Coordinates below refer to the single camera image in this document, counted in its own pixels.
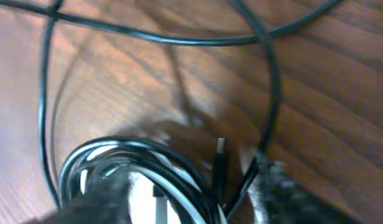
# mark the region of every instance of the wooden table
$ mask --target wooden table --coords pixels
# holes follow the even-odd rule
[[[248,2],[272,28],[322,1]],[[163,34],[250,32],[225,1],[72,0],[63,11]],[[0,9],[0,223],[53,209],[37,155],[44,23]],[[362,222],[383,223],[383,0],[345,0],[274,44],[283,102],[270,159],[283,161],[301,185]],[[110,134],[170,136],[193,161],[211,162],[216,138],[225,136],[231,193],[266,117],[269,80],[261,48],[171,47],[59,22],[52,54],[49,114],[69,78],[55,129],[58,166],[74,147]],[[253,223],[247,206],[233,223]]]

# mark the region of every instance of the wood grain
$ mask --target wood grain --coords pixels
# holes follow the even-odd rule
[[[49,1],[33,1],[48,5]],[[248,1],[271,29],[322,0]],[[63,11],[163,34],[249,33],[225,1],[73,0]],[[37,155],[37,77],[45,19],[0,9],[0,223],[53,209]],[[274,41],[283,102],[270,159],[302,186],[364,223],[383,223],[383,0],[346,0]],[[49,110],[69,78],[55,130],[58,165],[109,134],[170,135],[193,161],[215,139],[232,151],[229,194],[258,142],[268,72],[257,45],[173,47],[66,23],[55,29]],[[253,223],[253,198],[233,223]]]

